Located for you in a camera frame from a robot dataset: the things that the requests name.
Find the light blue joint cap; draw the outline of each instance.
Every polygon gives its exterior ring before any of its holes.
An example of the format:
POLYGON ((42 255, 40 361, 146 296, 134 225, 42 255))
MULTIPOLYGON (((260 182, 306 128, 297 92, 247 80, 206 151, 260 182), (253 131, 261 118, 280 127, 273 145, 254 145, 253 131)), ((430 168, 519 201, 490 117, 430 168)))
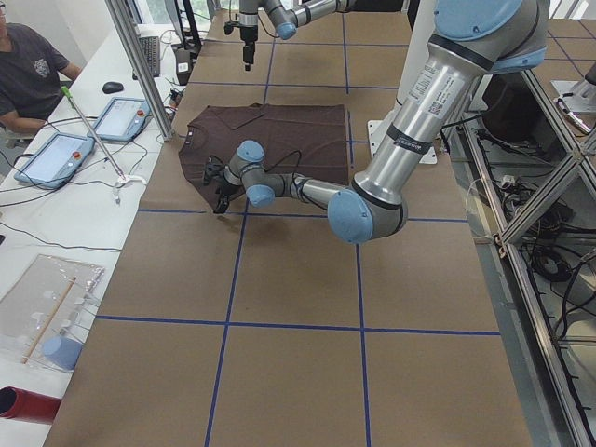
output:
POLYGON ((497 61, 493 65, 491 75, 501 75, 503 73, 520 72, 521 70, 528 70, 537 67, 542 63, 547 55, 547 48, 541 48, 532 53, 514 56, 512 58, 497 61))
POLYGON ((523 0, 437 0, 437 31, 454 41, 469 41, 494 33, 507 23, 523 0))
POLYGON ((333 232, 350 244, 361 244, 373 236, 373 216, 364 199, 351 189, 335 193, 327 207, 333 232))
POLYGON ((264 149, 253 140, 246 140, 236 150, 236 155, 249 163, 260 163, 264 158, 264 149))
POLYGON ((255 208, 263 208, 271 205, 276 199, 276 193, 266 184, 254 184, 246 190, 246 197, 255 208))
POLYGON ((69 371, 75 368, 82 348, 83 345, 76 340, 62 336, 52 337, 42 344, 44 356, 52 363, 69 371))
POLYGON ((278 25, 276 32, 282 40, 288 40, 290 37, 293 37, 296 34, 296 25, 290 21, 286 21, 278 25))

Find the monitor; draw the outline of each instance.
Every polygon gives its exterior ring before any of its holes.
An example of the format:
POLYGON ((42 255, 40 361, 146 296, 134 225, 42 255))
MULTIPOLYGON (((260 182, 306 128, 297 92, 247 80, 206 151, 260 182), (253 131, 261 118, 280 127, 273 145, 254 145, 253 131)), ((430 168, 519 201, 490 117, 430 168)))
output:
POLYGON ((176 30, 176 34, 180 39, 182 48, 191 51, 195 55, 198 55, 198 52, 201 48, 201 41, 198 35, 198 28, 196 27, 193 8, 190 4, 190 0, 183 0, 183 4, 186 20, 188 21, 188 25, 190 27, 190 38, 184 33, 183 16, 181 14, 178 0, 164 0, 166 11, 168 11, 169 19, 174 25, 174 29, 176 30))

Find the metal pole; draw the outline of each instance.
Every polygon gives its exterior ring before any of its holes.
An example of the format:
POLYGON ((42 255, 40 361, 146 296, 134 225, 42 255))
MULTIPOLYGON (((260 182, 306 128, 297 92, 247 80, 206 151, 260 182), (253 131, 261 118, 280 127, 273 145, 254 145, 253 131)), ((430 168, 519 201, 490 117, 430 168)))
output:
POLYGON ((159 129, 164 138, 164 141, 171 139, 173 130, 169 122, 166 109, 161 101, 159 92, 157 91, 156 83, 149 71, 147 60, 145 59, 139 39, 134 31, 134 26, 129 19, 129 14, 124 5, 125 0, 105 0, 105 5, 108 6, 114 26, 120 35, 122 46, 129 56, 130 64, 141 83, 142 93, 145 96, 153 116, 155 117, 159 129))

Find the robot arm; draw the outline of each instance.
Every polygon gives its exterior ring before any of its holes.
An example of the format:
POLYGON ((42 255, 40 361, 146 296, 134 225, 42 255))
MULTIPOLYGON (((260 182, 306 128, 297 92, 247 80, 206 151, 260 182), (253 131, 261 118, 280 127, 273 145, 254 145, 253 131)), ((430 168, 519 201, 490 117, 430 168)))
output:
POLYGON ((243 61, 246 71, 254 64, 255 43, 259 39, 259 8, 263 8, 283 40, 296 34, 296 28, 312 20, 320 19, 333 12, 347 12, 356 0, 311 0, 297 7, 286 9, 280 0, 240 0, 237 21, 229 21, 224 26, 226 34, 234 28, 240 30, 244 42, 243 61))
POLYGON ((333 232, 350 243, 397 233, 407 220, 401 189, 461 97, 477 76, 538 65, 546 52, 548 13, 548 0, 438 0, 427 63, 373 160, 352 184, 265 173, 264 150, 256 142, 237 149, 223 170, 223 184, 243 185, 255 207, 276 196, 325 207, 333 232))

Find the computer mouse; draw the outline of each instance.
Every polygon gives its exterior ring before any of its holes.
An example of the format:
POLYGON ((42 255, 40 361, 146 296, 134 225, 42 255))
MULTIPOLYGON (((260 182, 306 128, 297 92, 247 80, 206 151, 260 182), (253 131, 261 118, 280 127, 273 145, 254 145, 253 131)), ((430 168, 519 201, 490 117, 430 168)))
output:
POLYGON ((105 93, 106 95, 109 95, 110 93, 117 93, 118 91, 122 90, 124 90, 124 86, 119 82, 115 81, 106 82, 105 84, 103 84, 102 88, 103 93, 105 93))

